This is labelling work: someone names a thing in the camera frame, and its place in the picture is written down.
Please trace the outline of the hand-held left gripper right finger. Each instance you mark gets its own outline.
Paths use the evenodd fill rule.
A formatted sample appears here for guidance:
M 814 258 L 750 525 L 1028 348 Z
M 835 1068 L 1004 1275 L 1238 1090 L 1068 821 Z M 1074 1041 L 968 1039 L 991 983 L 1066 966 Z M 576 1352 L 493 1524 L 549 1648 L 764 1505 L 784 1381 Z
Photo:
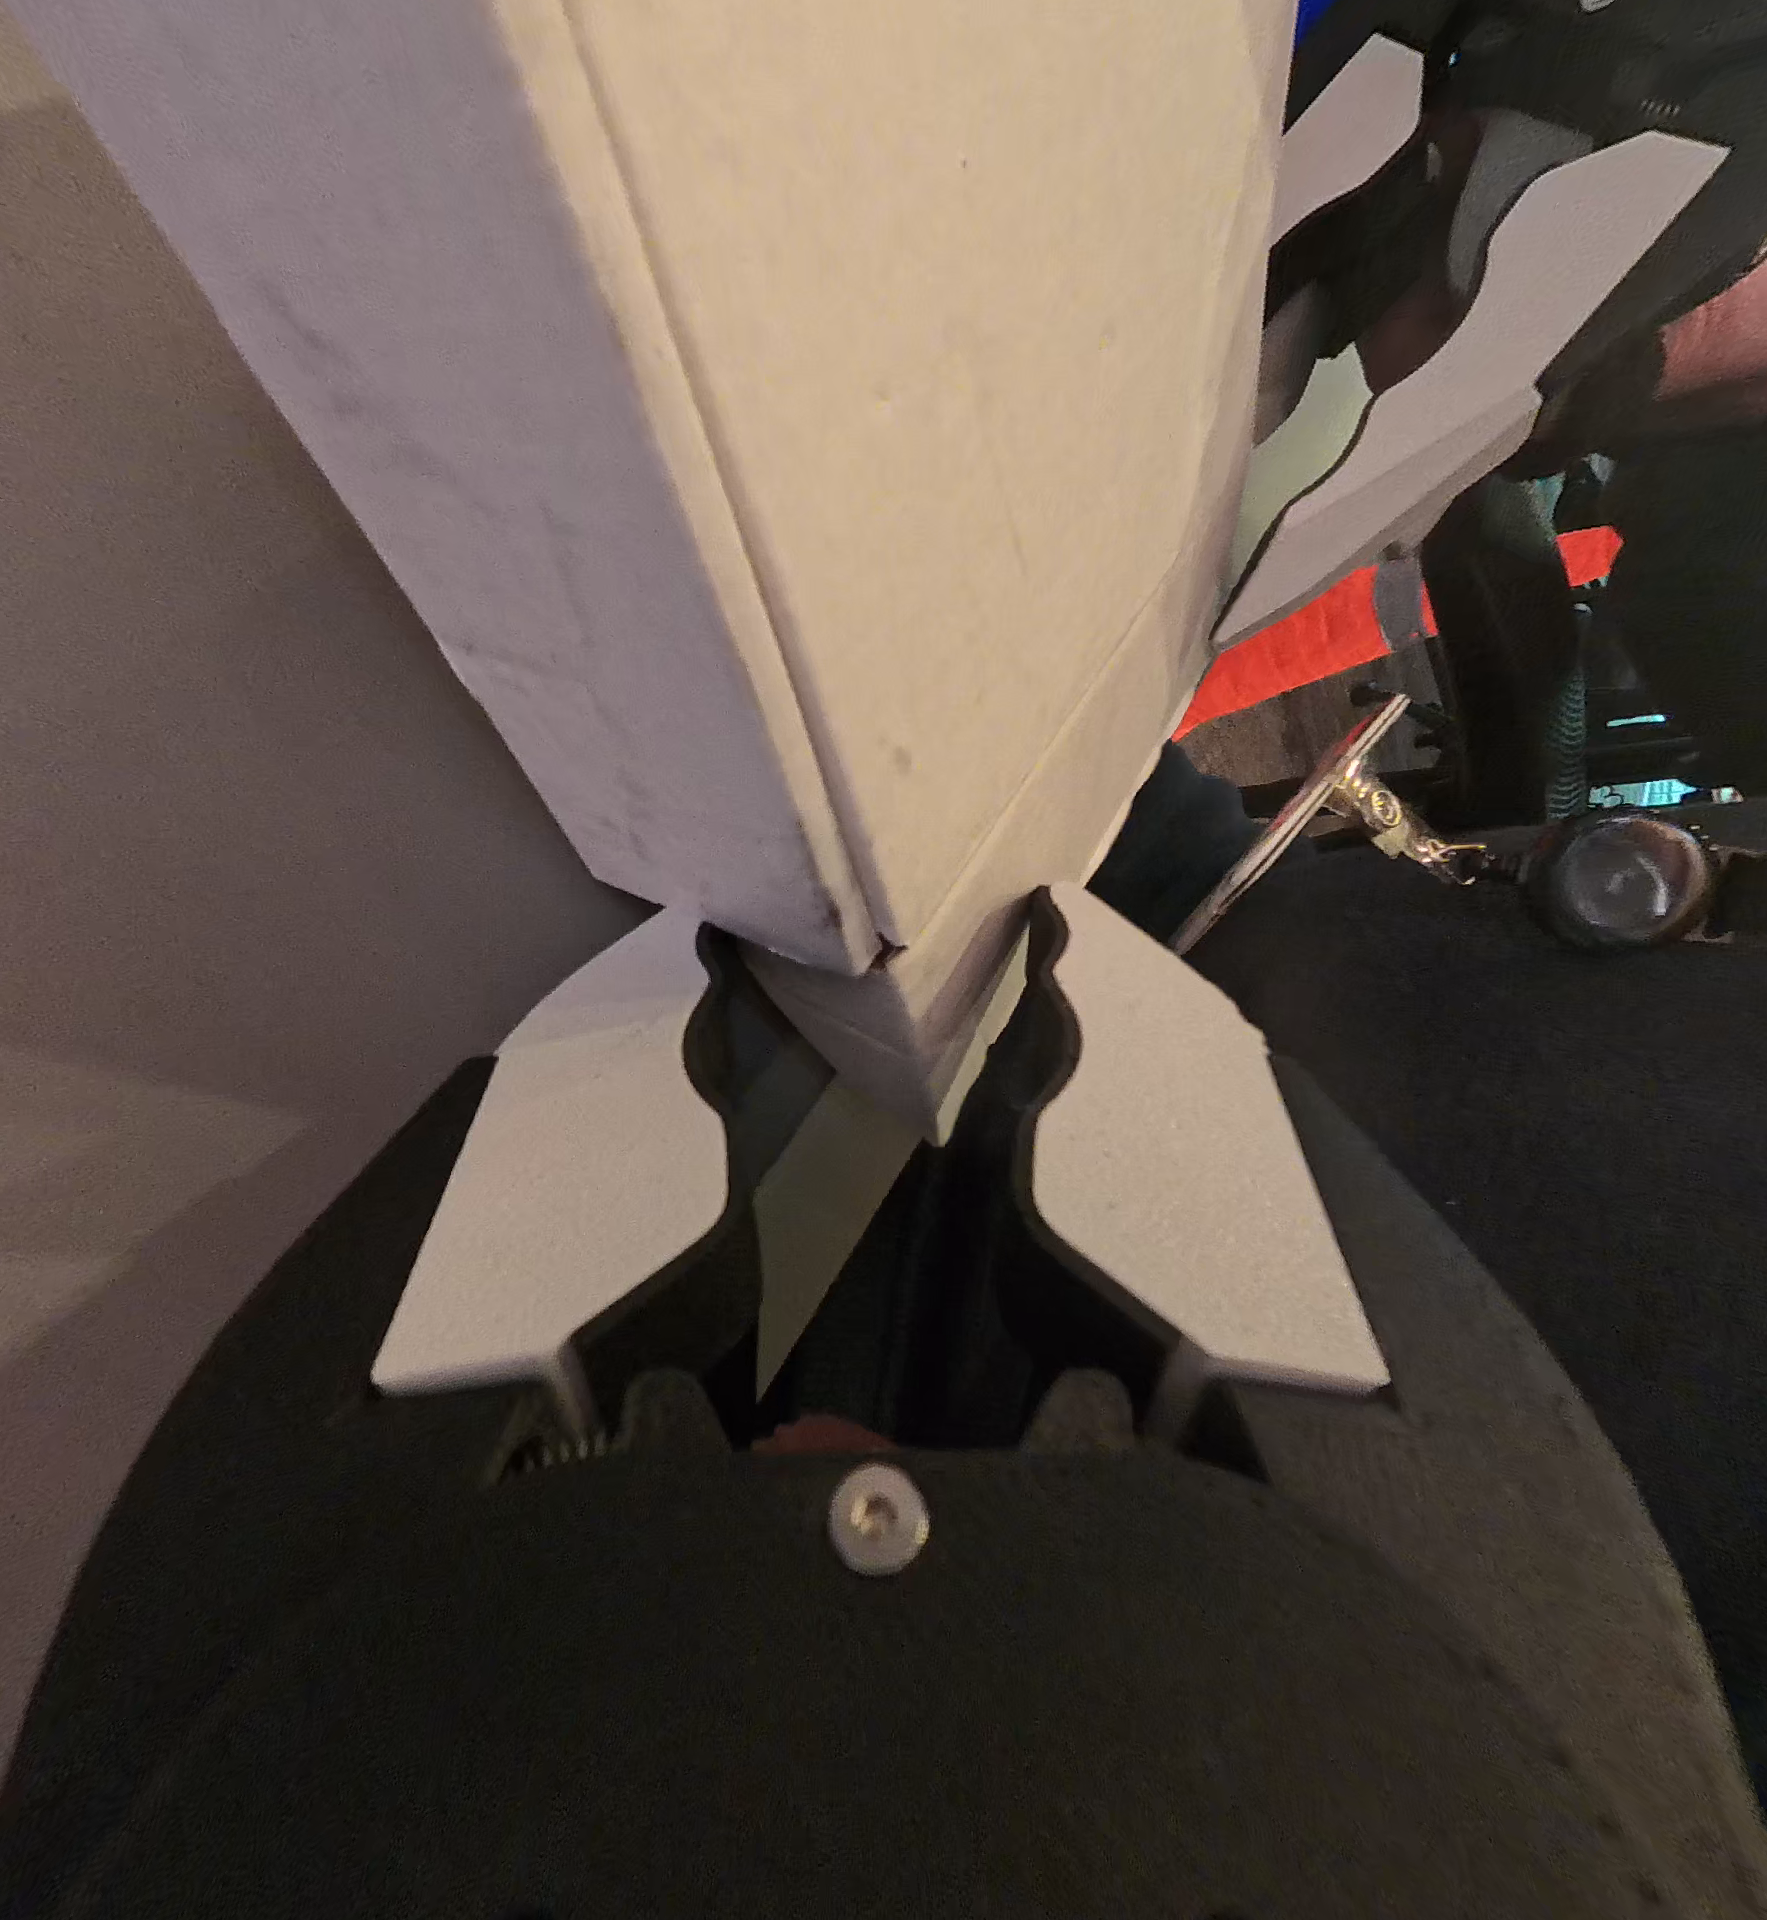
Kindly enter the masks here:
M 1066 1066 L 1028 1126 L 1043 1241 L 1152 1344 L 1143 1426 L 1225 1386 L 1369 1403 L 1392 1372 L 1282 1098 L 1229 997 L 1080 889 L 1035 894 Z

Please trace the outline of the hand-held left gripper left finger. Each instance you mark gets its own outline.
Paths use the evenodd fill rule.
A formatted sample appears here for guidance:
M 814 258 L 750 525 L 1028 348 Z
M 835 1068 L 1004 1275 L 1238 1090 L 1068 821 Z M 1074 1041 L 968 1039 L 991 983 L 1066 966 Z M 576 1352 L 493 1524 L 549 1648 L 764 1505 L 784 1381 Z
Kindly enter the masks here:
M 590 1437 L 637 1374 L 742 1357 L 758 1283 L 730 1068 L 721 943 L 691 915 L 551 989 L 487 1074 L 370 1385 L 535 1382 Z

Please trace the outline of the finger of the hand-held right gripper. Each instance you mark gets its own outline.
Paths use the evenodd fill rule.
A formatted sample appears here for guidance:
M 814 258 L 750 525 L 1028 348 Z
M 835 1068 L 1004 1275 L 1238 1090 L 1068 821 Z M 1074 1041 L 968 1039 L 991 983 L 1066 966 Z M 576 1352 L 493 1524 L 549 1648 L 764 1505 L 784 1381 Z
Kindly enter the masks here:
M 1549 364 L 1662 237 L 1728 152 L 1644 130 L 1520 189 L 1467 311 L 1435 355 L 1369 395 L 1352 352 L 1311 376 L 1253 453 L 1213 627 L 1223 654 L 1385 547 L 1418 537 L 1531 436 Z
M 1282 133 L 1270 249 L 1385 167 L 1423 113 L 1425 57 L 1372 35 Z

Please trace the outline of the white cardboard box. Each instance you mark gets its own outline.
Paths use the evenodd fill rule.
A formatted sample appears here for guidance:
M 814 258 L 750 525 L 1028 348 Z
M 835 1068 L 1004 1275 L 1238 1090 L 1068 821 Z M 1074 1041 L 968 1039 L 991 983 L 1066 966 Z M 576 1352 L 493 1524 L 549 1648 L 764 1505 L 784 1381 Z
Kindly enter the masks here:
M 7 4 L 587 873 L 942 1141 L 1206 659 L 1282 4 Z

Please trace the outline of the black office chair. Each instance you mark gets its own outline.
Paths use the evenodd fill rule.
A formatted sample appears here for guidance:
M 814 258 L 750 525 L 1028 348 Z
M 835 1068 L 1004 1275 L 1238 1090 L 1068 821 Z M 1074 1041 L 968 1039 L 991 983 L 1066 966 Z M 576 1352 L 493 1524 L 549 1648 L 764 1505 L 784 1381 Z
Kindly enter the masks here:
M 1429 792 L 1449 827 L 1738 798 L 1620 637 L 1606 603 L 1618 539 L 1597 494 L 1588 460 L 1532 482 L 1494 472 L 1423 539 Z

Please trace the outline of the orange traffic cone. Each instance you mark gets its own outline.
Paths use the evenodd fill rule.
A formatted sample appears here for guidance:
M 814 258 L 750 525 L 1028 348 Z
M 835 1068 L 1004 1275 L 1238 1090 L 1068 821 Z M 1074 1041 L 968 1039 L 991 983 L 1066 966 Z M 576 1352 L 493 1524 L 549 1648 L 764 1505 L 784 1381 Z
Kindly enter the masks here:
M 1288 693 L 1382 664 L 1398 651 L 1426 650 L 1437 688 L 1464 690 L 1492 680 L 1515 651 L 1490 622 L 1453 630 L 1437 622 L 1417 557 L 1380 557 L 1262 631 L 1235 642 L 1203 675 L 1172 729 L 1195 729 L 1247 712 Z

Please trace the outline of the white printed card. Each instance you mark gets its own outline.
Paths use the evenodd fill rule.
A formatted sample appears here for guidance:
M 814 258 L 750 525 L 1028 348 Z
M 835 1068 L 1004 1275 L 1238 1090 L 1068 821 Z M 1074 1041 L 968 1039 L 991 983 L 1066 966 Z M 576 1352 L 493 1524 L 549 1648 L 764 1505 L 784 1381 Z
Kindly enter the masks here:
M 1327 747 L 1298 790 L 1260 832 L 1250 851 L 1235 859 L 1229 873 L 1168 935 L 1163 945 L 1172 954 L 1188 955 L 1229 915 L 1231 906 L 1278 865 L 1313 821 L 1324 815 L 1362 830 L 1368 844 L 1387 858 L 1417 855 L 1425 830 L 1375 765 L 1377 750 L 1408 706 L 1408 694 L 1389 693 L 1350 727 L 1350 734 Z

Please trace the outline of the person's dark clothing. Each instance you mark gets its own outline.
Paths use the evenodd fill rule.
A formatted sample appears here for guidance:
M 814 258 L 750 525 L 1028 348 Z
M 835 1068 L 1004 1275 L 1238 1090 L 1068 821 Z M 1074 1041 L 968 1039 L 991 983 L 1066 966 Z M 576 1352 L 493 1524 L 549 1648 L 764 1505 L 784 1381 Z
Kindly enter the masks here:
M 1675 1561 L 1767 1817 L 1767 801 L 1705 941 L 1559 943 L 1499 882 L 1282 855 L 1190 966 L 1532 1322 Z

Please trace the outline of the black badge reel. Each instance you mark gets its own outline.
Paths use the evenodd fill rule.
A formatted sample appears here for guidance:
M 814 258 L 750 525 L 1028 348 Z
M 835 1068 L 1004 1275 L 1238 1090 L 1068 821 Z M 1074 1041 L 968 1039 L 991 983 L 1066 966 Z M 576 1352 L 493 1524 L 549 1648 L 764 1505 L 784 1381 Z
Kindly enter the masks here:
M 1559 945 L 1628 955 L 1767 935 L 1767 853 L 1728 847 L 1644 809 L 1602 809 L 1541 830 L 1520 851 L 1453 844 L 1360 759 L 1316 801 L 1380 853 L 1457 889 L 1506 887 Z

